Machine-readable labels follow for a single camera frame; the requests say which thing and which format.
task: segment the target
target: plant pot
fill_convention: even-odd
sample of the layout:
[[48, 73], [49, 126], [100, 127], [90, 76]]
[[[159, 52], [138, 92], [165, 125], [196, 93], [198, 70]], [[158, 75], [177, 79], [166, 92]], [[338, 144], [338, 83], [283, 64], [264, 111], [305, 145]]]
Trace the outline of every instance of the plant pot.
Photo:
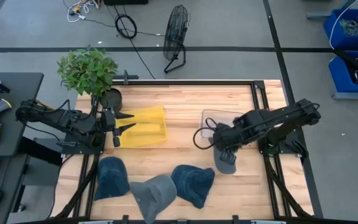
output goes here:
[[103, 108], [113, 108], [114, 111], [120, 111], [122, 109], [121, 92], [115, 88], [104, 92], [100, 104]]

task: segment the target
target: gray floor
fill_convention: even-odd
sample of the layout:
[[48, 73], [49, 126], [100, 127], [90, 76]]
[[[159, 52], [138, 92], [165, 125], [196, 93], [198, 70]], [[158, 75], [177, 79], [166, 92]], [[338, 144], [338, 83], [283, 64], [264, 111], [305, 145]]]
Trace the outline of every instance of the gray floor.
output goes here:
[[[75, 0], [66, 0], [72, 4]], [[340, 0], [270, 0], [278, 38], [282, 47], [329, 47], [322, 20], [308, 21], [307, 11], [330, 11]], [[186, 46], [273, 47], [262, 1], [257, 0], [150, 0], [146, 6], [126, 6], [127, 13], [144, 32], [165, 32], [171, 9], [183, 4], [191, 13]], [[0, 47], [130, 47], [116, 31], [92, 22], [70, 24], [60, 0], [6, 0], [0, 11]], [[87, 15], [112, 24], [107, 9], [91, 8]], [[162, 37], [138, 35], [138, 47], [163, 45]], [[168, 75], [161, 52], [141, 52], [156, 78], [243, 78], [281, 79], [275, 53], [268, 52], [188, 52], [187, 64]], [[45, 74], [39, 100], [58, 106], [69, 98], [75, 105], [76, 93], [60, 87], [56, 61], [65, 53], [0, 53], [0, 72], [42, 72]], [[140, 78], [150, 75], [134, 52], [111, 52], [124, 69]], [[332, 78], [328, 69], [333, 54], [285, 53], [296, 100], [307, 98], [321, 104], [319, 124], [304, 128], [311, 165], [325, 218], [358, 220], [358, 101], [331, 99]], [[34, 124], [34, 127], [56, 130]], [[29, 138], [49, 138], [26, 130]], [[26, 189], [23, 202], [28, 211], [11, 215], [10, 222], [46, 217], [52, 204], [51, 187]]]

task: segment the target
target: yellow tray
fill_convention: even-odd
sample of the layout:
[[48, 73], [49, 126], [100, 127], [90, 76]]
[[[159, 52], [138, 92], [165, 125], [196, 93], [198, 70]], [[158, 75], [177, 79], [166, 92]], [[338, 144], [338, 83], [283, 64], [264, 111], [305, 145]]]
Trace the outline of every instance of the yellow tray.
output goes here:
[[138, 147], [167, 140], [164, 109], [154, 106], [133, 111], [124, 111], [124, 114], [134, 115], [133, 118], [117, 119], [117, 127], [136, 123], [119, 137], [121, 147]]

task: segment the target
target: fan stand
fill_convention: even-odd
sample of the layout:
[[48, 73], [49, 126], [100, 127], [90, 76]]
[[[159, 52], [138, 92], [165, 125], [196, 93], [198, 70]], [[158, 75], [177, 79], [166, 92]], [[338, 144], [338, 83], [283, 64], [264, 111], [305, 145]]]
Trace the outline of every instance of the fan stand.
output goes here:
[[172, 59], [171, 62], [164, 69], [165, 74], [167, 74], [168, 72], [171, 72], [174, 69], [180, 68], [180, 67], [182, 67], [182, 66], [184, 66], [186, 64], [186, 48], [185, 48], [185, 46], [183, 44], [181, 45], [181, 47], [183, 49], [183, 63], [181, 65], [178, 65], [178, 66], [174, 67], [174, 68], [168, 69], [168, 67], [172, 64], [172, 62], [174, 60], [178, 60], [179, 58], [176, 57], [176, 58]]

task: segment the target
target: blue storage bin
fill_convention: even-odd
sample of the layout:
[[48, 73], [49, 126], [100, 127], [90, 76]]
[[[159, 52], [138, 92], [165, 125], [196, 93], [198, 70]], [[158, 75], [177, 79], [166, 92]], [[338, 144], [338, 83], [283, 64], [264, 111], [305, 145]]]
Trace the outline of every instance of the blue storage bin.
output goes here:
[[[339, 15], [341, 15], [343, 11], [344, 9], [333, 10], [331, 16], [324, 23], [324, 29], [327, 33], [328, 39], [331, 35], [331, 31], [333, 29], [336, 19], [339, 17]], [[341, 16], [339, 20], [357, 18], [358, 9], [349, 9]], [[346, 35], [343, 27], [338, 21], [334, 28], [331, 44], [335, 49], [358, 49], [358, 35]]]
[[[346, 53], [353, 58], [358, 58], [358, 51], [348, 50]], [[358, 84], [353, 83], [345, 61], [340, 57], [334, 58], [334, 60], [329, 63], [329, 70], [331, 71], [338, 92], [358, 92]]]

